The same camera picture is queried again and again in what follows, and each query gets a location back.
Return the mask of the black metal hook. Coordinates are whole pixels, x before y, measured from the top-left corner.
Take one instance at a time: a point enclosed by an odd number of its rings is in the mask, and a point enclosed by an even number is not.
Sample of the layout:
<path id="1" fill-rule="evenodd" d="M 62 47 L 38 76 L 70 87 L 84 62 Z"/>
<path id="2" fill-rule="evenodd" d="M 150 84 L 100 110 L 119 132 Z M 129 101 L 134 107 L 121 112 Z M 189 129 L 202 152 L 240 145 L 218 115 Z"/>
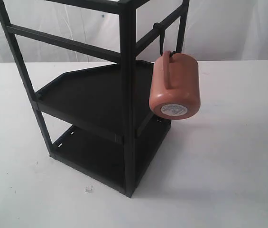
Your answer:
<path id="1" fill-rule="evenodd" d="M 156 29 L 159 32 L 159 47 L 160 47 L 160 55 L 163 55 L 164 51 L 164 41 L 165 41 L 165 28 L 163 23 L 155 23 L 153 25 L 153 29 Z"/>

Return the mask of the terracotta ceramic mug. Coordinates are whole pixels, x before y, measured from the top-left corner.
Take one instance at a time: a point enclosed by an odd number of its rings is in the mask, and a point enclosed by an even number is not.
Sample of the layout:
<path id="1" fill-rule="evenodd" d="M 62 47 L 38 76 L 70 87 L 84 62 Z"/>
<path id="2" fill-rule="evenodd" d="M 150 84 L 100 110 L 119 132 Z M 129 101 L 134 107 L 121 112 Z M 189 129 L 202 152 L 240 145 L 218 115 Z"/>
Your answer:
<path id="1" fill-rule="evenodd" d="M 165 51 L 153 65 L 150 110 L 169 120 L 187 119 L 201 107 L 198 62 L 191 56 Z"/>

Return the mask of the white backdrop curtain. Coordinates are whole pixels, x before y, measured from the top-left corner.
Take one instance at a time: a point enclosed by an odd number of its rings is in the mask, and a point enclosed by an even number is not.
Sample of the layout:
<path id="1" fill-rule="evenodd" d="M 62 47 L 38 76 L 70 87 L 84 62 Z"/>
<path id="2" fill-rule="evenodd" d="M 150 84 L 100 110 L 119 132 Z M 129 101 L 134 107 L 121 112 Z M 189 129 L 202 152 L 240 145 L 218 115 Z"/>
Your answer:
<path id="1" fill-rule="evenodd" d="M 120 51 L 119 17 L 45 0 L 5 0 L 16 25 Z M 137 9 L 137 41 L 182 0 L 150 0 Z M 164 48 L 175 50 L 179 19 L 167 30 Z M 95 57 L 18 37 L 27 62 L 97 62 Z M 183 52 L 200 61 L 268 60 L 268 0 L 190 0 Z M 13 62 L 0 24 L 0 62 Z"/>

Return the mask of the black metal shelf rack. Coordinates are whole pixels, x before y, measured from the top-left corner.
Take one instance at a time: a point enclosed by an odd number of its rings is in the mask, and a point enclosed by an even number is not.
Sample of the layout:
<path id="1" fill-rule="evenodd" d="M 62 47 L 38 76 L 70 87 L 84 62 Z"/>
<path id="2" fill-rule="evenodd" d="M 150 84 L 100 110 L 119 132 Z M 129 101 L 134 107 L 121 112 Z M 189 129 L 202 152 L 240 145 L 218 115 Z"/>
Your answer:
<path id="1" fill-rule="evenodd" d="M 0 23 L 46 143 L 49 155 L 131 197 L 170 130 L 171 122 L 148 106 L 152 63 L 137 56 L 179 20 L 176 52 L 182 51 L 189 1 L 141 39 L 136 10 L 143 0 L 65 0 L 65 5 L 116 14 L 120 52 L 11 23 L 0 0 Z M 109 65 L 66 72 L 35 91 L 16 37 L 108 60 Z"/>

